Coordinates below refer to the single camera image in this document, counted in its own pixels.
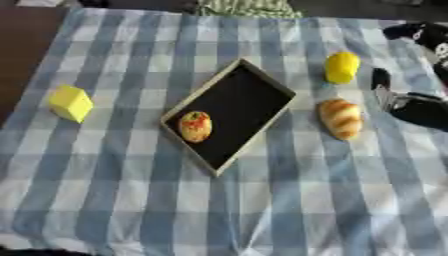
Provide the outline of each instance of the floor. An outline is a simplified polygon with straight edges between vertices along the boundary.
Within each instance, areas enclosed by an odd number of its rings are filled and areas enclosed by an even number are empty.
[[[109,0],[112,8],[182,11],[192,0]],[[448,0],[425,0],[413,7],[383,3],[382,0],[289,0],[305,16],[448,21]],[[434,6],[432,1],[445,1]]]

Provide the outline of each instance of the croissant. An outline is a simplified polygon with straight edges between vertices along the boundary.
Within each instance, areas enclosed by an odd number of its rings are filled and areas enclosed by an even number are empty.
[[[322,122],[340,140],[355,138],[362,128],[361,111],[356,104],[336,98],[318,105]]]

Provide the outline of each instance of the yellow lemon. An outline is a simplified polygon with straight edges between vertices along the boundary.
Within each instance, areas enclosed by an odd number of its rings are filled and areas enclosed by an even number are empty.
[[[349,83],[356,75],[360,65],[359,57],[351,52],[338,52],[327,58],[325,76],[334,84]]]

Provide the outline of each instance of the table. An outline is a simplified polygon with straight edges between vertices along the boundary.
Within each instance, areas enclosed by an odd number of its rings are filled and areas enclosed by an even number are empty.
[[[65,13],[61,8],[0,8],[0,126],[19,101]]]
[[[104,255],[445,255],[447,134],[400,122],[370,91],[439,92],[397,21],[195,17],[71,10],[0,132],[1,238]],[[325,57],[350,50],[357,78],[326,83]],[[167,109],[237,57],[297,101],[219,179],[159,126]],[[46,107],[61,83],[96,104],[82,125]],[[335,140],[315,104],[363,109],[359,139]]]

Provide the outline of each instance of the green object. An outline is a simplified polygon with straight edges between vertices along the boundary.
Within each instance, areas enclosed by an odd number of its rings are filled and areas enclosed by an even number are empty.
[[[248,16],[264,18],[300,18],[287,0],[199,0],[199,15]]]

